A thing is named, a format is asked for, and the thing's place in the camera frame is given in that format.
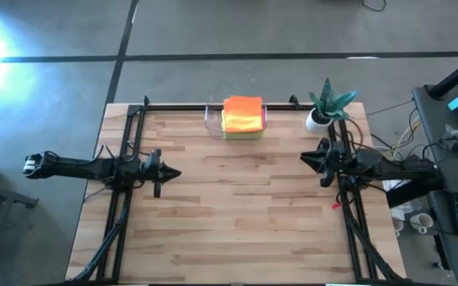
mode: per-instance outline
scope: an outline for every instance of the gray floor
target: gray floor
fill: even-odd
[[[115,55],[129,6],[0,0],[0,56]],[[439,51],[458,51],[458,0],[389,1],[380,14],[349,0],[141,0],[127,54]],[[329,77],[336,91],[359,90],[357,100],[371,113],[411,99],[412,87],[457,67],[458,58],[134,62],[123,66],[115,101],[148,95],[152,102],[206,102],[234,94],[306,100]],[[26,155],[47,149],[93,155],[113,68],[0,64],[0,186],[40,198],[34,210],[13,208],[0,241],[0,285],[64,278],[86,182],[27,180],[21,168]],[[395,142],[412,109],[409,103],[369,116],[371,131]],[[419,132],[415,143],[424,140]],[[455,283],[431,267],[431,237],[406,227],[399,244],[410,278]]]

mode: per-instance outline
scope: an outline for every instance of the wooden table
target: wooden table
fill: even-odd
[[[115,153],[127,107],[110,104],[104,115],[99,145]],[[363,104],[346,111],[371,145]],[[225,141],[210,138],[202,111],[147,112],[141,150],[161,148],[163,161],[183,174],[162,187],[160,199],[152,184],[134,190],[120,282],[352,282],[342,210],[332,209],[338,187],[320,187],[300,161],[300,152],[314,150],[321,138],[306,131],[307,113],[269,111],[262,140]],[[358,141],[356,128],[347,126]],[[90,182],[86,195],[101,187]],[[67,278],[100,247],[110,197],[103,191],[83,205]],[[405,276],[385,195],[367,189],[362,197],[371,240]]]

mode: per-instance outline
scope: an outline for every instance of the orange cloth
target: orange cloth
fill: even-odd
[[[225,132],[255,132],[262,127],[262,99],[236,96],[223,101]]]

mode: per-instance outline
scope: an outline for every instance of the potted plant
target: potted plant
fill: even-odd
[[[314,102],[314,108],[310,110],[305,126],[310,133],[320,133],[325,132],[333,121],[349,118],[349,114],[344,112],[344,107],[353,100],[358,92],[351,91],[335,96],[330,80],[326,79],[319,99],[313,92],[309,94],[310,99]]]

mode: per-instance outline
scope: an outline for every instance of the green plant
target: green plant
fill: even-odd
[[[310,99],[316,105],[319,116],[333,120],[348,119],[349,114],[344,112],[344,107],[349,104],[358,94],[358,91],[351,91],[343,95],[335,96],[330,84],[330,79],[324,81],[323,92],[320,99],[313,92],[309,92]]]

